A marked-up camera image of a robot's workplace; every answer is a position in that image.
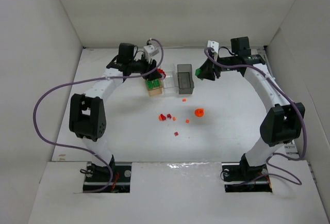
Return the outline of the green sloped lego brick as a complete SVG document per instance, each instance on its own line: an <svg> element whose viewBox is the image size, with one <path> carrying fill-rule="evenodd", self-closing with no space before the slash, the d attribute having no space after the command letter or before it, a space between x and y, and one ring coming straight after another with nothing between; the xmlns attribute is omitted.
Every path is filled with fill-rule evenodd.
<svg viewBox="0 0 330 224"><path fill-rule="evenodd" d="M202 74L202 70L201 69L196 69L195 76L199 77L201 74Z"/></svg>

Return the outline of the green long lego brick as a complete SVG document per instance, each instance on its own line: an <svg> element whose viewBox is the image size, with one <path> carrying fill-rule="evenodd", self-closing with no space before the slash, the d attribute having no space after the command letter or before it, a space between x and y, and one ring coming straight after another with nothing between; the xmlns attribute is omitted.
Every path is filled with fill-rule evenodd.
<svg viewBox="0 0 330 224"><path fill-rule="evenodd" d="M146 81L146 86L148 90L152 90L154 88L153 81Z"/></svg>

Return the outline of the red flower lego piece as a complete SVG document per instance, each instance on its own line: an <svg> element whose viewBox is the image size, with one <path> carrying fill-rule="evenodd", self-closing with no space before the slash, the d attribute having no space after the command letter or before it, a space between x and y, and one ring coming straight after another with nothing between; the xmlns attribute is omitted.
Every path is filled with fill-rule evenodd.
<svg viewBox="0 0 330 224"><path fill-rule="evenodd" d="M164 80L166 78L166 73L163 69L158 68L158 73L161 75L161 79Z"/></svg>

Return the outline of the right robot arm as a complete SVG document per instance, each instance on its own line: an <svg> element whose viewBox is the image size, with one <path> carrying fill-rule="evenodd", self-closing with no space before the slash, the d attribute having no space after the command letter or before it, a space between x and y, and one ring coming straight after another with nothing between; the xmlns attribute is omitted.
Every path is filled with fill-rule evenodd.
<svg viewBox="0 0 330 224"><path fill-rule="evenodd" d="M203 80L215 81L223 72L237 71L254 88L267 112L260 125L260 138L241 157L234 170L223 170L224 180L238 181L240 185L257 181L272 156L284 144L303 137L303 159L307 151L307 130L304 122L305 107L295 103L278 86L271 76L265 59L253 54L248 37L231 39L230 56L220 57L220 45L209 40L204 49L206 61L195 72Z"/></svg>

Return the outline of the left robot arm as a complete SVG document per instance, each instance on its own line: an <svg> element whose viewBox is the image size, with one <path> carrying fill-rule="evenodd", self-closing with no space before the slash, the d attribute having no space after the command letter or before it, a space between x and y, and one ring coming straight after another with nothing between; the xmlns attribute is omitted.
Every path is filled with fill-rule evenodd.
<svg viewBox="0 0 330 224"><path fill-rule="evenodd" d="M114 157L104 137L107 121L105 103L117 87L128 78L141 77L145 81L161 80L160 64L153 58L161 50L148 40L140 59L131 43L121 43L118 54L106 66L102 79L82 94L74 94L70 100L69 130L82 140L96 156L96 167L114 167Z"/></svg>

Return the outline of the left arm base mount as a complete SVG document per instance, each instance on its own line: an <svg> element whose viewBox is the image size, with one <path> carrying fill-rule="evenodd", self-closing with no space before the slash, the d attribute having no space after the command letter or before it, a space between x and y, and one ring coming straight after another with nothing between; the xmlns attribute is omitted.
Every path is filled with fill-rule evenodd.
<svg viewBox="0 0 330 224"><path fill-rule="evenodd" d="M132 163L115 163L111 183L101 190L109 182L110 172L107 167L97 170L91 162L88 162L86 168L79 171L84 175L83 192L96 190L96 193L129 193L131 166Z"/></svg>

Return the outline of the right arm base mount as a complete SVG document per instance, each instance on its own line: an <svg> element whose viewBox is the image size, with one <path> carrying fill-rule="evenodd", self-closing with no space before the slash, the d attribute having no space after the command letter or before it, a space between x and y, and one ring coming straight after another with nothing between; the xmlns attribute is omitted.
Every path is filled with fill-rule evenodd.
<svg viewBox="0 0 330 224"><path fill-rule="evenodd" d="M272 186L267 176L266 165L247 169L239 162L222 162L221 179L226 193L271 193Z"/></svg>

